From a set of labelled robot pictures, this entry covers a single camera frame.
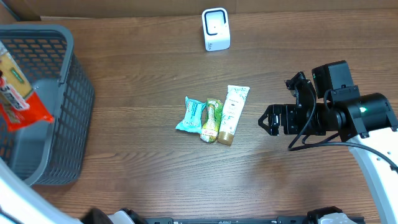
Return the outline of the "white Pantene tube gold cap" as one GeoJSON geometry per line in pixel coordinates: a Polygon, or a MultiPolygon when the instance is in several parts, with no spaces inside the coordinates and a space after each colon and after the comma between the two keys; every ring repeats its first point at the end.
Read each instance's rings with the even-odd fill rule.
{"type": "Polygon", "coordinates": [[[218,142],[229,146],[232,144],[249,91],[250,88],[248,86],[228,85],[226,100],[222,110],[218,142]]]}

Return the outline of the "red spaghetti packet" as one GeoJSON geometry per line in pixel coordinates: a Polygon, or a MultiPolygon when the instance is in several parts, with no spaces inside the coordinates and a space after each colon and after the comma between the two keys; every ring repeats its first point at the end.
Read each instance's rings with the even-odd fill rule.
{"type": "Polygon", "coordinates": [[[54,117],[47,111],[3,44],[1,44],[1,114],[10,132],[26,128],[38,121],[54,122],[54,117]]]}

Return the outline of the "green snack packet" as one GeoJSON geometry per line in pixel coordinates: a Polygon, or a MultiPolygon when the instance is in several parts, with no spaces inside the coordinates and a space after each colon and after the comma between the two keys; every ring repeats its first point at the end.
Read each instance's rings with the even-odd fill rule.
{"type": "Polygon", "coordinates": [[[208,98],[206,102],[206,121],[201,127],[201,140],[214,143],[218,138],[221,124],[223,103],[214,98],[208,98]]]}

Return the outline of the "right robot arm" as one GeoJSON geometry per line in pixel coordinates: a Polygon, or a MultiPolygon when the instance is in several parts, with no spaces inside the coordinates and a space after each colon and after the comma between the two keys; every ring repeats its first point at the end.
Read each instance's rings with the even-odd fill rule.
{"type": "Polygon", "coordinates": [[[258,125],[293,135],[289,151],[346,146],[357,161],[383,223],[397,223],[397,116],[381,93],[361,95],[344,60],[286,80],[294,104],[267,107],[258,125]]]}

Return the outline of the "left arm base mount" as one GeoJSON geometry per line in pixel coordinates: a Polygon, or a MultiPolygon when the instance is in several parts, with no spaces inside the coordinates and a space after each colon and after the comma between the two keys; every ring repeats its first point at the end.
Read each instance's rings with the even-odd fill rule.
{"type": "Polygon", "coordinates": [[[80,221],[83,224],[147,224],[136,212],[126,208],[110,215],[105,214],[98,208],[92,208],[80,218],[80,221]]]}

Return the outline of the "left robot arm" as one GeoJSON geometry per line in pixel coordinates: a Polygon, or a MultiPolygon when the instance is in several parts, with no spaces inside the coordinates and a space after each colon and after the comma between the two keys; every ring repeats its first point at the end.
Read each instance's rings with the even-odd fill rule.
{"type": "Polygon", "coordinates": [[[77,223],[21,181],[1,161],[1,223],[77,223]]]}

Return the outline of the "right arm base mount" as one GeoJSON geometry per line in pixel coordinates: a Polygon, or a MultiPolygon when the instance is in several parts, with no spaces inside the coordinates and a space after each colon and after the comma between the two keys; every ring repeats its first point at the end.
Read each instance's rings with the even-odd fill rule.
{"type": "Polygon", "coordinates": [[[307,213],[308,224],[355,224],[354,221],[337,207],[325,207],[307,213]]]}

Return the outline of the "teal snack packet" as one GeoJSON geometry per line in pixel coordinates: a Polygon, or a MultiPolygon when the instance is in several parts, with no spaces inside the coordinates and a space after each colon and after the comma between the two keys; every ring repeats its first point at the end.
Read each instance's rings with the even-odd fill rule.
{"type": "Polygon", "coordinates": [[[184,119],[176,125],[175,129],[189,133],[201,133],[201,116],[206,104],[201,101],[185,97],[186,112],[184,119]]]}

